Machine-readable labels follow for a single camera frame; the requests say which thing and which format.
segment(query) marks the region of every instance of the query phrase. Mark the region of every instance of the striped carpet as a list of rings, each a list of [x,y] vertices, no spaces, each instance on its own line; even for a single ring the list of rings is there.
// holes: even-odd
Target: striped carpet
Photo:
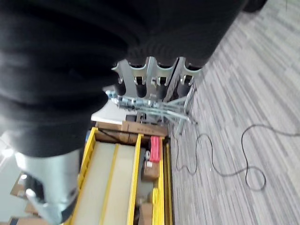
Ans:
[[[191,115],[178,136],[177,167],[195,171],[195,140],[210,135],[216,167],[231,173],[245,167],[240,138],[251,124],[300,132],[300,1],[269,0],[256,15],[241,13],[195,81]],[[245,173],[222,178],[212,168],[208,140],[197,147],[195,175],[176,169],[172,141],[173,197],[176,225],[300,224],[300,138],[254,128],[245,135],[250,165],[263,170],[267,184],[253,192]],[[262,175],[250,170],[258,188]]]

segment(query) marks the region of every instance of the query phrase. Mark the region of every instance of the brown box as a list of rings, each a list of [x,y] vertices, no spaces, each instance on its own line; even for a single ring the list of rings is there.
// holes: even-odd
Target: brown box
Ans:
[[[25,212],[27,213],[31,213],[35,216],[38,215],[38,211],[34,208],[34,206],[29,202],[27,203],[26,207],[25,207]]]
[[[137,122],[123,121],[122,131],[145,134],[145,135],[155,135],[155,136],[168,136],[168,128],[151,125],[151,124],[141,124]]]
[[[21,175],[22,175],[22,173],[17,178],[13,188],[11,189],[10,194],[13,195],[13,196],[22,198],[22,199],[27,199],[26,193],[25,193],[25,190],[24,190],[24,185],[20,184],[20,183],[23,183],[23,181],[21,179]]]
[[[140,206],[140,219],[138,225],[152,225],[152,203],[143,203]]]
[[[40,218],[11,218],[8,225],[49,225]]]
[[[155,181],[159,178],[159,163],[144,162],[142,167],[142,180]]]

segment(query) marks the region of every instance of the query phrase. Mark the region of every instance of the black cable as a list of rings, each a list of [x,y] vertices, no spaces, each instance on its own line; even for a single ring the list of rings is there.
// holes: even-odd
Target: black cable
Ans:
[[[121,141],[119,138],[116,138],[116,137],[114,137],[113,135],[110,135],[110,134],[106,133],[105,131],[103,131],[103,130],[101,130],[101,129],[100,129],[99,131],[100,131],[101,133],[103,133],[104,135],[106,135],[106,136],[108,136],[108,137],[114,139],[117,143],[120,143],[120,144],[128,144],[129,139],[130,139],[130,134],[128,134],[127,142],[123,142],[123,141]]]
[[[258,168],[257,166],[252,166],[252,165],[249,165],[249,162],[248,162],[248,158],[246,156],[246,153],[245,153],[245,149],[244,149],[244,143],[243,143],[243,140],[244,140],[244,135],[246,134],[247,131],[249,131],[250,129],[252,128],[255,128],[255,127],[261,127],[261,128],[265,128],[265,129],[268,129],[268,130],[271,130],[272,132],[276,133],[276,134],[279,134],[279,135],[283,135],[283,136],[288,136],[288,137],[300,137],[300,134],[291,134],[291,133],[287,133],[287,132],[283,132],[283,131],[280,131],[280,130],[277,130],[271,126],[268,126],[268,125],[264,125],[264,124],[253,124],[249,127],[247,127],[244,132],[242,133],[242,136],[241,136],[241,139],[240,139],[240,142],[241,142],[241,148],[242,148],[242,151],[243,151],[243,155],[244,155],[244,158],[245,158],[245,161],[246,161],[246,167],[236,171],[236,172],[233,172],[233,173],[229,173],[229,174],[224,174],[224,173],[221,173],[216,167],[215,167],[215,164],[214,164],[214,160],[213,160],[213,146],[212,146],[212,141],[211,141],[211,138],[208,134],[206,133],[201,133],[198,135],[197,139],[196,139],[196,147],[195,147],[195,158],[196,158],[196,169],[194,172],[191,172],[188,168],[187,165],[183,165],[181,168],[178,168],[178,155],[179,155],[179,145],[178,145],[178,140],[175,138],[175,135],[174,135],[174,131],[173,131],[173,137],[174,139],[176,140],[177,142],[177,157],[176,157],[176,169],[178,171],[181,171],[183,168],[186,168],[188,173],[191,174],[191,175],[195,175],[196,172],[197,172],[197,168],[198,168],[198,159],[197,159],[197,144],[198,144],[198,141],[203,137],[207,137],[209,142],[210,142],[210,147],[211,147],[211,163],[212,163],[212,166],[214,168],[214,170],[217,172],[218,175],[220,175],[221,177],[232,177],[232,176],[235,176],[235,175],[238,175],[240,174],[241,172],[243,171],[246,171],[246,174],[245,174],[245,183],[246,185],[248,186],[248,188],[252,191],[262,191],[265,189],[266,187],[266,184],[267,184],[267,179],[266,179],[266,176],[264,174],[264,172]],[[252,188],[248,181],[247,181],[247,177],[248,177],[248,171],[249,169],[254,169],[254,170],[257,170],[259,171],[262,176],[263,176],[263,185],[260,187],[260,188]]]

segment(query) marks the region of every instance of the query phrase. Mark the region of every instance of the black fabric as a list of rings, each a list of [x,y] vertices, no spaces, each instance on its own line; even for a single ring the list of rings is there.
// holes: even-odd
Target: black fabric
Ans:
[[[82,148],[90,115],[107,102],[102,87],[118,82],[115,62],[204,65],[245,3],[0,1],[0,123],[13,147],[36,157]]]

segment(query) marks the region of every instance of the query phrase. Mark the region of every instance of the metal rack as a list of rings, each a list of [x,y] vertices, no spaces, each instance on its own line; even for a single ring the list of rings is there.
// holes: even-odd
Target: metal rack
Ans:
[[[180,134],[185,121],[195,124],[188,116],[187,107],[194,91],[191,88],[188,95],[170,102],[158,102],[136,97],[118,96],[115,91],[106,91],[108,98],[119,108],[137,111],[147,115],[147,121],[165,123],[166,120],[178,124],[176,133]]]

